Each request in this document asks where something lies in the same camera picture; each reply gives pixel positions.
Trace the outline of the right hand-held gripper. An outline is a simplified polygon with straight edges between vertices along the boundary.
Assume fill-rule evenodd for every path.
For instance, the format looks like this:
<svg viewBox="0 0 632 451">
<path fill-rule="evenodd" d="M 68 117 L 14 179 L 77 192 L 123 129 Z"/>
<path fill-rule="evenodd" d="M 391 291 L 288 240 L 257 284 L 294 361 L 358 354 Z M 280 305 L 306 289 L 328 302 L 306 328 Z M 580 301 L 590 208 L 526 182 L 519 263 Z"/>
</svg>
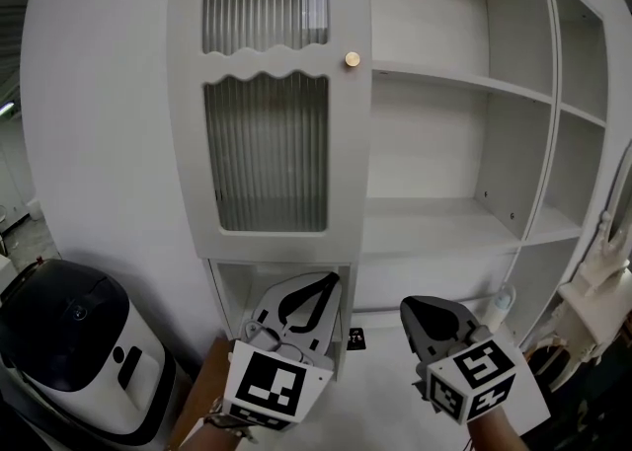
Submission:
<svg viewBox="0 0 632 451">
<path fill-rule="evenodd" d="M 462 304 L 432 296 L 409 296 L 400 305 L 400 317 L 411 350 L 420 360 L 434 360 L 436 343 L 461 340 L 477 328 L 473 314 Z M 414 384 L 422 399 L 438 413 L 466 424 L 501 406 L 516 377 L 514 349 L 490 333 L 475 329 L 450 354 L 417 367 Z"/>
</svg>

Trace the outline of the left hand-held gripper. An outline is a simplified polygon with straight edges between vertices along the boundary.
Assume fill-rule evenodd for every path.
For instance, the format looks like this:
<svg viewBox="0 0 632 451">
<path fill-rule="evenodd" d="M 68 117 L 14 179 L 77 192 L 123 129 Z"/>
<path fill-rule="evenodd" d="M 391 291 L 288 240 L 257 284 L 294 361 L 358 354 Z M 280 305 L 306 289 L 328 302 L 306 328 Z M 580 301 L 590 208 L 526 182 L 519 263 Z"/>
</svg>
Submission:
<svg viewBox="0 0 632 451">
<path fill-rule="evenodd" d="M 304 421 L 334 374 L 335 362 L 324 353 L 341 295 L 340 278 L 331 271 L 271 286 L 253 313 L 260 323 L 247 322 L 229 354 L 221 413 L 275 431 Z"/>
</svg>

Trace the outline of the white cabinet door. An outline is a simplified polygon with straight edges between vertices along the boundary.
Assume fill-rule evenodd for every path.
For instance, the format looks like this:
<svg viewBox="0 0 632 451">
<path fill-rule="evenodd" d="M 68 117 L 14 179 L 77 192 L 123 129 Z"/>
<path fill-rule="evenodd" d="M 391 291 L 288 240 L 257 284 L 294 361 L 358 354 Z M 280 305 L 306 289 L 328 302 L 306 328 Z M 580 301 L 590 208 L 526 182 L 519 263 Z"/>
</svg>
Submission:
<svg viewBox="0 0 632 451">
<path fill-rule="evenodd" d="M 358 67 L 345 65 L 349 51 Z M 168 0 L 167 72 L 197 254 L 353 263 L 367 190 L 370 0 Z"/>
</svg>

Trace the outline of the person's left forearm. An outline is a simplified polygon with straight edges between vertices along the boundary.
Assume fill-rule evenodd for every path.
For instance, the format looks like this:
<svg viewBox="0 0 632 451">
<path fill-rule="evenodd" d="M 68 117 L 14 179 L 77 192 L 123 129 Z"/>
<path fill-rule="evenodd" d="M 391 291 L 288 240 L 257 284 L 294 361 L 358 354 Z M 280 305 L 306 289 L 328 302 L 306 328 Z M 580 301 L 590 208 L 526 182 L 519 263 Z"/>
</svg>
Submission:
<svg viewBox="0 0 632 451">
<path fill-rule="evenodd" d="M 252 439 L 250 428 L 250 424 L 239 419 L 209 416 L 176 451 L 236 451 L 242 440 Z"/>
</svg>

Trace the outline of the person's right forearm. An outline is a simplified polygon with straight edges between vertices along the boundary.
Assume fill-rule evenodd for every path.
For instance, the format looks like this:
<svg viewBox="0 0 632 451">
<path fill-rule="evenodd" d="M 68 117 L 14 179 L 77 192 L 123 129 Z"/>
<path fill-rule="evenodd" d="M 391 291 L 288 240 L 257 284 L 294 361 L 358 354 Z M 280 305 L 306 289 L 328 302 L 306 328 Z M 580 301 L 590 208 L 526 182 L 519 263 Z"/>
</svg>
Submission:
<svg viewBox="0 0 632 451">
<path fill-rule="evenodd" d="M 529 451 L 501 407 L 467 423 L 473 451 Z"/>
</svg>

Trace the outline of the white shelf cabinet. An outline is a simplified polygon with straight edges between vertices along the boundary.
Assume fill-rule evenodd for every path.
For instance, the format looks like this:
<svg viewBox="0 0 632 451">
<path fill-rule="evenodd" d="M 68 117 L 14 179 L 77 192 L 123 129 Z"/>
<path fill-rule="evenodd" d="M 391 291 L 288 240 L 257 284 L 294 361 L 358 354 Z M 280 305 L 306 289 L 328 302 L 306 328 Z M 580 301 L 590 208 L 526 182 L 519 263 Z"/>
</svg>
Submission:
<svg viewBox="0 0 632 451">
<path fill-rule="evenodd" d="M 371 96 L 360 251 L 348 264 L 202 259 L 237 337 L 264 293 L 308 272 L 342 283 L 335 379 L 285 449 L 459 447 L 415 393 L 400 301 L 482 310 L 527 337 L 593 240 L 632 138 L 631 17 L 622 0 L 370 0 Z M 347 350 L 349 329 L 366 350 Z"/>
</svg>

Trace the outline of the brown cardboard box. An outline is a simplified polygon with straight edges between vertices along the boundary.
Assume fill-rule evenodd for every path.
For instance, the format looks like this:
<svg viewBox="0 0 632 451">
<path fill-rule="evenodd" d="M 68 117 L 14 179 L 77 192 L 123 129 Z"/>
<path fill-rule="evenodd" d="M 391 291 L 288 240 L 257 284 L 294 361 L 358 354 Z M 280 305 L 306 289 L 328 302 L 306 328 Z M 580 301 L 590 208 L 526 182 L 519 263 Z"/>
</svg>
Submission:
<svg viewBox="0 0 632 451">
<path fill-rule="evenodd" d="M 229 370 L 230 346 L 231 342 L 225 337 L 218 337 L 213 342 L 172 430 L 167 451 L 176 451 L 201 427 L 213 402 L 223 394 Z"/>
</svg>

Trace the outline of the cream vanity table with mirror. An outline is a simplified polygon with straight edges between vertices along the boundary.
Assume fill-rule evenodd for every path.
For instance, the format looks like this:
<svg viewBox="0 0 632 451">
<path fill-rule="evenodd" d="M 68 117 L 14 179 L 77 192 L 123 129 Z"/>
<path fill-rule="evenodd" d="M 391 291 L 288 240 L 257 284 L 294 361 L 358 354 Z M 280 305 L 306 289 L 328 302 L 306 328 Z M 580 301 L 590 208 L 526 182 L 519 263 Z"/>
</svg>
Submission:
<svg viewBox="0 0 632 451">
<path fill-rule="evenodd" d="M 557 290 L 561 302 L 535 329 L 525 357 L 549 357 L 533 370 L 550 392 L 580 366 L 598 364 L 632 321 L 632 141 L 623 154 L 596 234 L 572 279 Z"/>
</svg>

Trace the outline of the white and black robot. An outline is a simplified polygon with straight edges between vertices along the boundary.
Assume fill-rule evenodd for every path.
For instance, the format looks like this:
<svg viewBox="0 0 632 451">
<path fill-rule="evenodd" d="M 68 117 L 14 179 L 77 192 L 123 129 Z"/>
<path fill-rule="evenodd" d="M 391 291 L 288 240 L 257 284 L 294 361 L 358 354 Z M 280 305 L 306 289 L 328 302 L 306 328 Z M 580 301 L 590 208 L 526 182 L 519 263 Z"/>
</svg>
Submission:
<svg viewBox="0 0 632 451">
<path fill-rule="evenodd" d="M 124 287 L 65 260 L 31 263 L 0 292 L 0 365 L 119 451 L 164 451 L 189 387 Z"/>
</svg>

